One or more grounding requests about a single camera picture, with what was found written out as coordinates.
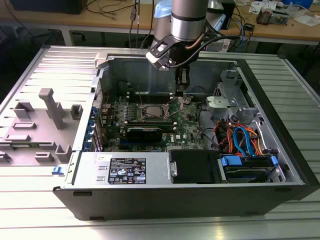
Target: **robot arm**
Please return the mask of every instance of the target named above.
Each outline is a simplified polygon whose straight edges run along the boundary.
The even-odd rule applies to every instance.
[[[220,36],[209,28],[206,32],[206,15],[209,0],[172,0],[170,19],[157,23],[155,43],[146,54],[156,68],[175,68],[176,95],[182,96],[190,84],[189,64],[196,61],[205,46],[219,39],[238,39],[237,36]]]

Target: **blue tab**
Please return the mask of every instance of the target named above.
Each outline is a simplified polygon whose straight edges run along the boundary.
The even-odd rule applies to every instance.
[[[90,127],[90,126],[87,126],[86,127],[86,133],[91,133],[93,131],[93,128],[92,127]]]
[[[84,135],[84,140],[85,141],[88,141],[88,140],[90,140],[92,138],[92,135],[90,135],[90,134],[85,134]]]
[[[239,165],[242,165],[242,161],[241,161],[241,158],[239,156],[224,156],[222,159],[221,159],[221,162],[222,162],[222,166],[239,166]]]
[[[156,19],[165,18],[171,15],[172,0],[163,0],[155,6],[154,17]]]
[[[271,160],[272,160],[272,162],[273,162],[273,164],[276,166],[276,165],[278,165],[278,160],[277,160],[277,158],[275,157],[275,156],[272,156],[271,157]]]
[[[222,162],[222,166],[227,166],[228,165],[228,162],[227,162],[227,159],[226,159],[225,156],[223,158],[221,158],[221,162]]]
[[[90,127],[93,126],[93,125],[95,125],[95,121],[93,121],[93,120],[90,119],[90,120],[88,121],[88,125],[89,125]]]
[[[96,108],[95,106],[93,106],[91,108],[91,112],[94,113],[94,114],[97,114],[98,113],[98,108]]]
[[[52,173],[52,175],[63,175],[64,174],[62,172],[62,167],[60,167],[60,166],[55,166],[51,173]]]
[[[91,142],[87,142],[87,141],[85,141],[84,143],[83,143],[83,147],[85,147],[85,148],[90,148],[91,147]]]

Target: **cable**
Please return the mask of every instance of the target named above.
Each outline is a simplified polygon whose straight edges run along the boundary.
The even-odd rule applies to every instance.
[[[255,142],[251,139],[250,142],[252,143],[252,145],[254,146],[254,150],[255,150],[255,154],[259,155],[259,151],[257,149],[257,145],[255,144]]]
[[[12,15],[12,17],[30,34],[31,37],[34,37],[33,34],[29,31],[28,28],[26,28],[26,26],[13,14],[13,12],[10,10],[9,6],[8,6],[8,3],[7,3],[7,0],[3,0],[4,4],[5,4],[5,7],[6,9],[9,11],[9,13]]]
[[[155,14],[155,0],[152,0],[152,13],[151,13],[150,29],[149,29],[149,33],[147,34],[147,36],[145,36],[145,38],[143,39],[143,41],[142,41],[142,43],[141,43],[141,46],[140,46],[140,49],[143,49],[143,48],[144,48],[144,46],[145,46],[145,41],[148,39],[148,37],[149,37],[150,34],[151,34],[152,24],[153,24],[153,21],[154,21],[154,14]]]
[[[138,48],[139,25],[140,25],[140,0],[138,0],[138,18],[137,18],[136,43],[135,43],[136,49]]]
[[[211,26],[210,22],[205,19],[205,25],[212,31],[214,31],[216,34],[220,34],[221,36],[224,36],[221,32],[217,31],[213,26]]]
[[[117,4],[105,5],[105,6],[103,6],[103,7],[101,8],[101,11],[93,11],[93,10],[89,9],[89,6],[90,6],[92,3],[94,3],[94,2],[97,2],[97,0],[93,0],[93,1],[89,2],[89,3],[85,6],[85,9],[87,9],[89,12],[94,13],[94,14],[111,14],[111,13],[118,12],[118,11],[120,11],[120,10],[122,10],[122,9],[127,9],[127,8],[130,8],[130,7],[133,7],[133,6],[134,6],[134,4],[132,4],[132,5],[124,6],[124,7],[121,7],[121,8],[119,8],[119,9],[112,10],[112,11],[104,11],[104,10],[103,10],[103,9],[106,8],[106,7],[118,5],[118,4],[121,3],[121,2],[120,2],[120,3],[117,3]]]
[[[133,7],[132,7],[132,9],[131,9],[131,14],[130,14],[130,20],[131,20],[130,29],[129,29],[129,47],[130,47],[130,49],[132,48],[132,45],[131,45],[131,32],[132,32],[132,27],[133,27],[134,21],[136,20],[136,16],[137,16],[137,8],[136,8],[136,5],[137,5],[137,0],[134,0],[134,4],[133,4]]]
[[[258,148],[259,148],[260,154],[264,155],[264,153],[261,150],[261,146],[260,146],[260,138],[258,138]]]
[[[101,7],[101,5],[100,5],[100,1],[101,1],[101,0],[98,0],[98,1],[97,1],[97,2],[98,2],[98,7],[99,7],[100,14],[101,14],[102,16],[106,17],[106,18],[111,18],[112,20],[117,20],[117,18],[114,17],[114,16],[105,15],[105,14],[107,14],[107,13],[104,13],[104,8],[110,7],[110,6],[117,6],[117,5],[119,5],[120,3],[122,3],[123,0],[120,0],[120,2],[118,2],[118,3],[116,3],[116,4],[104,5],[104,6],[102,6],[102,7]]]
[[[201,105],[201,107],[200,107],[200,110],[199,110],[199,114],[198,114],[198,116],[197,116],[198,128],[200,129],[200,133],[202,133],[202,135],[203,135],[206,139],[208,139],[216,149],[219,149],[219,148],[218,148],[218,145],[217,145],[210,137],[208,137],[208,136],[204,133],[205,130],[213,129],[213,128],[212,128],[212,127],[208,127],[208,128],[205,128],[204,130],[202,130],[202,128],[201,128],[201,126],[200,126],[200,114],[201,114],[202,108],[203,108],[203,106],[205,105],[205,103],[206,103],[206,100],[203,101],[203,103],[202,103],[202,105]]]
[[[202,86],[192,86],[192,87],[190,87],[190,88],[187,90],[186,94],[189,95],[190,90],[191,90],[191,89],[195,89],[195,88],[201,89],[204,93],[206,93],[206,94],[208,94],[208,95],[210,94],[210,93],[208,93]]]
[[[241,26],[241,31],[242,31],[242,38],[241,38],[241,42],[240,42],[240,46],[241,46],[241,47],[238,48],[238,50],[236,51],[236,53],[237,53],[237,52],[239,52],[239,50],[240,50],[240,49],[242,48],[242,46],[243,46],[244,38],[245,38],[245,30],[244,30],[244,26],[241,24],[241,22],[239,22],[238,20],[234,20],[234,21],[236,21],[237,23],[240,24],[240,26]]]
[[[239,14],[233,13],[233,15],[235,15],[235,16],[237,16],[237,17],[240,17],[240,20],[234,17],[234,21],[241,21],[241,23],[244,23],[244,24],[242,24],[242,26],[245,26],[245,25],[246,25],[246,20],[240,15],[239,9],[238,9],[238,8],[236,8],[236,9],[237,9],[237,11],[238,11]],[[250,45],[250,42],[251,42],[251,37],[252,37],[252,35],[253,35],[253,31],[250,32],[250,31],[248,30],[248,32],[249,32],[249,37],[248,37],[246,40],[244,40],[243,43],[240,42],[237,46],[236,46],[237,41],[235,41],[234,43],[232,43],[232,44],[231,44],[231,47],[230,47],[229,50],[228,50],[228,52],[230,52],[230,50],[231,50],[232,48],[233,48],[234,50],[236,50],[236,48],[239,48],[239,46],[240,46],[241,44],[244,44],[245,42],[248,41],[248,44],[246,45],[246,51],[247,51],[247,49],[248,49],[248,47],[249,47],[249,45]]]
[[[192,45],[186,46],[185,49],[186,49],[186,50],[192,50],[192,49],[194,49],[196,46],[199,45],[199,43],[202,41],[202,39],[203,39],[204,37],[205,37],[205,34],[202,33],[202,34],[200,35],[200,37],[199,37]]]
[[[239,36],[218,36],[214,39],[211,39],[209,41],[207,41],[205,44],[203,44],[202,46],[200,46],[187,60],[185,60],[182,63],[179,63],[177,65],[166,65],[166,67],[168,67],[169,69],[175,69],[178,67],[181,67],[185,64],[187,64],[195,55],[197,55],[202,49],[204,49],[206,46],[208,46],[209,44],[219,41],[221,39],[230,39],[230,40],[235,40],[235,39],[239,39]]]
[[[235,147],[242,153],[243,157],[246,156],[245,151],[239,146],[238,141],[237,141],[237,132],[238,131],[242,131],[244,133],[246,149],[248,151],[248,154],[254,156],[255,155],[254,150],[252,149],[252,147],[250,145],[250,137],[249,137],[249,135],[247,133],[247,130],[242,126],[236,127],[234,132],[233,132],[233,142],[234,142]]]
[[[131,49],[131,31],[132,31],[133,24],[134,24],[134,21],[131,21],[130,30],[129,30],[129,48],[130,49]]]

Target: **electronic component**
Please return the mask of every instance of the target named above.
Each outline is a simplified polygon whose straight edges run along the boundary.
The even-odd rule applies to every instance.
[[[88,0],[10,0],[17,11],[80,14]]]
[[[127,129],[126,138],[129,142],[160,142],[162,140],[162,130],[160,128],[132,127]]]
[[[272,16],[269,20],[270,24],[288,24],[289,15],[284,10],[276,9],[272,11]]]
[[[169,152],[171,181],[174,184],[222,183],[218,159],[211,150],[171,150]]]
[[[272,16],[272,10],[271,9],[265,9],[261,8],[258,16],[256,16],[256,23],[267,25],[269,23],[269,20]]]
[[[163,116],[162,110],[158,106],[147,106],[145,108],[146,118],[160,118]]]
[[[251,32],[253,32],[254,29],[255,29],[255,25],[253,25],[251,23],[246,23],[243,27],[244,27],[245,30],[248,30],[248,31],[251,31]]]
[[[278,165],[275,156],[240,157],[226,155],[221,158],[228,183],[263,183]]]

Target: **power supply label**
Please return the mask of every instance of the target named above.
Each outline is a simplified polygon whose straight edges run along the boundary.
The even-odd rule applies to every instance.
[[[111,158],[109,184],[146,184],[145,158]]]

